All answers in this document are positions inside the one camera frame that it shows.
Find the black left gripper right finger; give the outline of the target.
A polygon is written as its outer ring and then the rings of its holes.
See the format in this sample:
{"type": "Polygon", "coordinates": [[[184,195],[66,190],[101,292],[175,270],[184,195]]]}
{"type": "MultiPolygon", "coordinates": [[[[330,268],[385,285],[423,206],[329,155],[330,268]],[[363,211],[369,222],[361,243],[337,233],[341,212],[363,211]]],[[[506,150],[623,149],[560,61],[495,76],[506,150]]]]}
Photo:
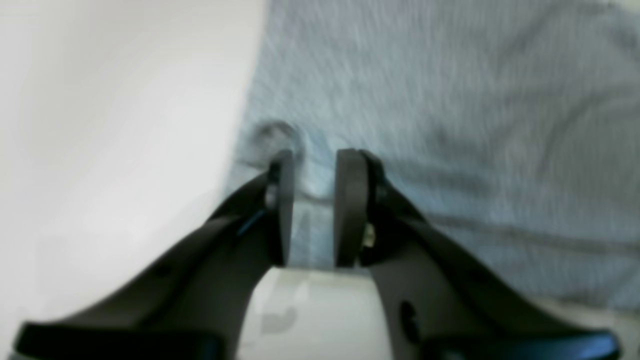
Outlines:
{"type": "Polygon", "coordinates": [[[365,150],[336,154],[334,262],[368,269],[396,360],[621,357],[614,332],[551,316],[434,228],[365,150]]]}

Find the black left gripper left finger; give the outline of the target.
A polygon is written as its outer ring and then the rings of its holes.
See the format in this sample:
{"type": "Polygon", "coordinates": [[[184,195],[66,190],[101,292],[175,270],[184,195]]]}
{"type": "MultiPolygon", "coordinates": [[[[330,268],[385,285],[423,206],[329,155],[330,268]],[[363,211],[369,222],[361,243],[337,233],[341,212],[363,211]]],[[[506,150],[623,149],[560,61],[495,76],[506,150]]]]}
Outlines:
{"type": "Polygon", "coordinates": [[[121,289],[26,322],[17,360],[233,360],[255,287],[290,253],[294,155],[277,153],[200,227],[121,289]]]}

